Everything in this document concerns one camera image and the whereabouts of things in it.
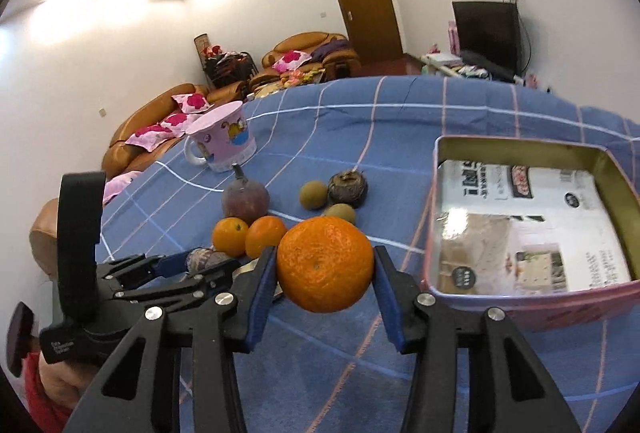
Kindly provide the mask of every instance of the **pink mug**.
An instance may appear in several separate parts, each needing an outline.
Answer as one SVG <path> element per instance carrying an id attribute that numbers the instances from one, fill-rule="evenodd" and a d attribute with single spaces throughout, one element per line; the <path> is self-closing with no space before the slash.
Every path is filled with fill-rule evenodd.
<path id="1" fill-rule="evenodd" d="M 187 130 L 184 156 L 195 166 L 208 165 L 215 172 L 230 171 L 232 164 L 243 164 L 255 153 L 255 139 L 236 100 L 214 108 Z M 193 145 L 202 157 L 193 153 Z"/>

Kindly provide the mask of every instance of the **small orange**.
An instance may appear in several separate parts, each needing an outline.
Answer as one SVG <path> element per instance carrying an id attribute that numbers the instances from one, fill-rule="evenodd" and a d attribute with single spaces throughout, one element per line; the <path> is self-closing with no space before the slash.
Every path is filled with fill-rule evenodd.
<path id="1" fill-rule="evenodd" d="M 260 257 L 265 247 L 277 247 L 282 236 L 287 234 L 287 227 L 277 216 L 263 216 L 255 220 L 249 227 L 244 241 L 246 255 L 251 259 Z"/>
<path id="2" fill-rule="evenodd" d="M 216 251 L 238 257 L 244 254 L 244 240 L 249 226 L 239 218 L 225 218 L 213 228 L 211 242 Z"/>
<path id="3" fill-rule="evenodd" d="M 337 312 L 366 292 L 373 248 L 346 220 L 316 216 L 282 238 L 276 269 L 283 292 L 296 305 L 310 312 Z"/>

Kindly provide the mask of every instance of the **hand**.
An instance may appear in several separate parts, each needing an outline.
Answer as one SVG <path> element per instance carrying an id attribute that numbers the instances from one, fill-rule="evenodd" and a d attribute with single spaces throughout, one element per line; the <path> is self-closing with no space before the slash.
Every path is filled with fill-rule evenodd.
<path id="1" fill-rule="evenodd" d="M 38 371 L 47 397 L 60 406 L 73 409 L 81 393 L 98 373 L 98 368 L 71 361 L 48 365 L 40 352 Z"/>

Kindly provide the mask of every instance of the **blue gripper pad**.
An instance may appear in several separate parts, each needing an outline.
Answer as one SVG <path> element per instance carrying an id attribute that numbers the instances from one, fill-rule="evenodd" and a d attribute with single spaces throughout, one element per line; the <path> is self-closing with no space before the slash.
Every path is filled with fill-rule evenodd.
<path id="1" fill-rule="evenodd" d="M 242 276 L 252 276 L 252 282 L 255 282 L 256 279 L 259 280 L 247 310 L 246 335 L 242 341 L 243 350 L 251 352 L 262 339 L 269 310 L 273 304 L 273 293 L 276 289 L 276 248 L 266 247 L 262 251 L 255 269 L 252 272 L 239 275 L 237 279 L 239 280 Z"/>
<path id="2" fill-rule="evenodd" d="M 373 290 L 386 337 L 398 352 L 415 352 L 426 334 L 426 324 L 414 312 L 414 299 L 420 289 L 409 274 L 396 270 L 385 247 L 374 247 L 374 261 Z"/>
<path id="3" fill-rule="evenodd" d="M 384 247 L 374 247 L 373 290 L 378 300 L 382 322 L 385 323 L 386 337 L 393 343 L 396 350 L 401 352 L 405 344 L 404 333 L 402 332 L 402 313 L 381 256 L 388 258 L 386 249 Z"/>
<path id="4" fill-rule="evenodd" d="M 189 256 L 191 251 L 193 251 L 193 249 L 162 258 L 158 261 L 154 273 L 156 276 L 165 278 L 171 278 L 171 276 L 184 273 L 187 270 L 187 256 Z"/>

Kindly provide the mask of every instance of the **red sleeve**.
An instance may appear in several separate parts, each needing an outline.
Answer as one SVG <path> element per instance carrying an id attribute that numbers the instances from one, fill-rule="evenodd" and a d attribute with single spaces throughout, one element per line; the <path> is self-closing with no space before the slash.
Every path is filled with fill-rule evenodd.
<path id="1" fill-rule="evenodd" d="M 24 390 L 31 418 L 43 433 L 62 433 L 72 410 L 52 402 L 44 393 L 38 373 L 39 353 L 28 353 L 24 361 Z"/>

